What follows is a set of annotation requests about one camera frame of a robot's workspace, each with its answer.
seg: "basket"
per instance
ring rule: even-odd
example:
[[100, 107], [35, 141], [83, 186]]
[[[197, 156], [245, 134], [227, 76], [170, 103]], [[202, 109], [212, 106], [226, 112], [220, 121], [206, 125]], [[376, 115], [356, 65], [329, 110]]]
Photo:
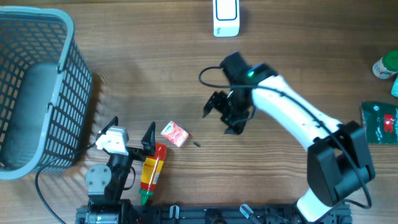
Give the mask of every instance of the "basket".
[[[76, 151], [93, 78], [58, 9], [0, 7], [0, 179]], [[44, 169], [61, 172], [75, 156]]]

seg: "tabletop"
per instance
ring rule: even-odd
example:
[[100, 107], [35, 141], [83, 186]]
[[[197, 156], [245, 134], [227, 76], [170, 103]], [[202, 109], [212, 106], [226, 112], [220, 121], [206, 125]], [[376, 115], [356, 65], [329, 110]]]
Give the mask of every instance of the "tabletop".
[[[215, 89], [201, 85], [198, 74], [234, 51], [252, 65], [271, 65], [305, 99], [344, 123], [361, 122], [360, 102], [396, 103], [390, 94], [394, 80], [380, 80], [371, 71], [386, 52], [398, 49], [395, 0], [242, 0], [240, 31], [230, 38], [213, 36], [211, 1], [6, 4], [59, 8], [74, 20], [75, 40], [94, 78], [85, 143], [118, 116], [128, 130], [128, 146], [140, 146], [156, 122], [156, 141], [167, 145], [168, 154], [151, 198], [155, 205], [294, 203], [307, 191], [306, 153], [270, 116], [258, 113], [239, 136], [223, 134], [226, 126], [215, 111], [201, 118]], [[204, 78], [226, 83], [219, 71]], [[160, 135], [169, 121], [191, 134], [181, 148]], [[354, 223], [395, 223], [398, 149], [370, 149], [374, 205], [370, 210], [352, 206]], [[91, 149], [65, 172], [41, 175], [44, 197], [67, 223], [74, 223], [76, 209], [87, 204], [87, 170], [107, 160], [107, 154]], [[136, 183], [122, 198], [138, 205], [142, 163], [133, 165]], [[56, 223], [37, 196], [34, 174], [1, 181], [0, 195], [0, 223]], [[365, 202], [362, 190], [350, 198]]]

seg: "green package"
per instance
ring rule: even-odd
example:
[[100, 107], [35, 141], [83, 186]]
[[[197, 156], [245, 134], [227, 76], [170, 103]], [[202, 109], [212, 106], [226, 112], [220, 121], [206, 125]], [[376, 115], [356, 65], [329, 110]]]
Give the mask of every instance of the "green package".
[[398, 106], [364, 102], [361, 107], [368, 143], [398, 144]]

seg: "jar with green lid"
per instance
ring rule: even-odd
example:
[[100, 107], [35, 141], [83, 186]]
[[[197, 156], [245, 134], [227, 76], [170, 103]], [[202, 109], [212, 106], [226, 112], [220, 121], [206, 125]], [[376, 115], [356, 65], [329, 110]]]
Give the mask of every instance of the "jar with green lid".
[[373, 74], [387, 79], [398, 73], [398, 50], [392, 50], [373, 65]]

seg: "green bottle cap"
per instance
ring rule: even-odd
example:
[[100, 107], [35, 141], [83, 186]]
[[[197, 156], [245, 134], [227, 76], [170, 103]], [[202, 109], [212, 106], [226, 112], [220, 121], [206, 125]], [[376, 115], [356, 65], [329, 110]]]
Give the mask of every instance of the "green bottle cap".
[[141, 205], [145, 205], [147, 203], [149, 196], [152, 196], [154, 194], [154, 192], [142, 189], [139, 190], [139, 193], [141, 194]]
[[391, 50], [383, 57], [383, 65], [386, 69], [398, 72], [398, 50]]

